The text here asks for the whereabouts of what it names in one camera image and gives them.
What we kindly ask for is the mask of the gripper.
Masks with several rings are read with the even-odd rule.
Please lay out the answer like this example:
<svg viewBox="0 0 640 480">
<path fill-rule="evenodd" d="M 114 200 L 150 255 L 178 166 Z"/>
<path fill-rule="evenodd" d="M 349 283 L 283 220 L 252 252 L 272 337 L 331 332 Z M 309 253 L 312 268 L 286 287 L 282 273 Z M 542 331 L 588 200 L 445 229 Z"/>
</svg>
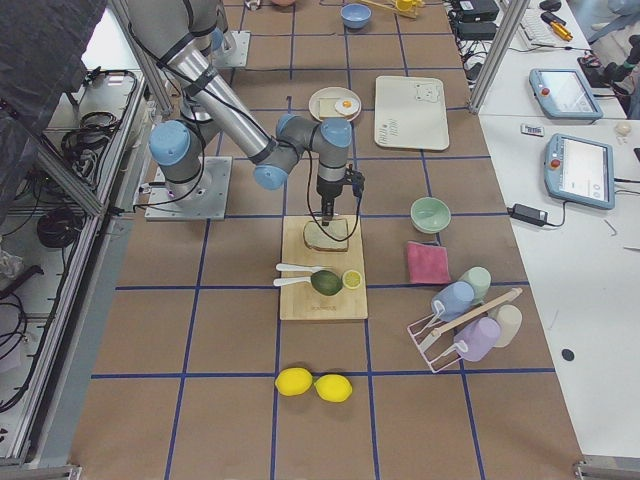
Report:
<svg viewBox="0 0 640 480">
<path fill-rule="evenodd" d="M 321 176 L 316 178 L 316 192 L 321 197 L 321 225 L 323 227 L 329 225 L 329 220 L 332 220 L 334 213 L 334 200 L 338 198 L 343 191 L 345 185 L 345 179 L 339 180 L 327 180 Z"/>
</svg>

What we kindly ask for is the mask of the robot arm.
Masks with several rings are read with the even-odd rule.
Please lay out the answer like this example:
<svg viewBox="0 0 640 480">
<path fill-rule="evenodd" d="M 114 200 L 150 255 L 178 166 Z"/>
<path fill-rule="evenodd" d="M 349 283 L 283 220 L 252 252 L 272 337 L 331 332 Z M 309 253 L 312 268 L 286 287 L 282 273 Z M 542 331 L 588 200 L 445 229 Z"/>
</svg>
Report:
<svg viewBox="0 0 640 480">
<path fill-rule="evenodd" d="M 205 56 L 214 52 L 226 54 L 235 49 L 235 40 L 229 31 L 223 1 L 205 1 L 199 10 L 194 28 L 194 36 Z"/>
<path fill-rule="evenodd" d="M 220 33 L 223 44 L 231 42 L 222 1 L 130 1 L 128 11 L 136 44 L 161 70 L 171 73 L 186 98 L 202 107 L 214 126 L 246 154 L 259 185 L 279 189 L 303 153 L 314 152 L 324 224 L 332 219 L 344 186 L 362 197 L 364 177 L 347 165 L 352 143 L 347 120 L 317 122 L 286 114 L 271 136 L 221 76 L 213 63 L 213 53 L 221 48 L 214 33 Z"/>
</svg>

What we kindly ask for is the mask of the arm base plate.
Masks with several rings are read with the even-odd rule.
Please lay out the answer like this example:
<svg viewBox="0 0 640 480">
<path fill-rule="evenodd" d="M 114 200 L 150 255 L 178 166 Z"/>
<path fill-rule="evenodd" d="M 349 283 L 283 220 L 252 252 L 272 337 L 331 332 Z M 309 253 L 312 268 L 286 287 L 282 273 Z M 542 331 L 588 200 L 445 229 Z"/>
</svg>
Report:
<svg viewBox="0 0 640 480">
<path fill-rule="evenodd" d="M 223 221 L 226 216 L 233 159 L 206 156 L 204 172 L 185 184 L 165 181 L 160 167 L 149 191 L 144 216 L 147 221 Z"/>
<path fill-rule="evenodd" d="M 212 33 L 212 63 L 218 69 L 245 68 L 251 32 L 246 30 Z"/>
</svg>

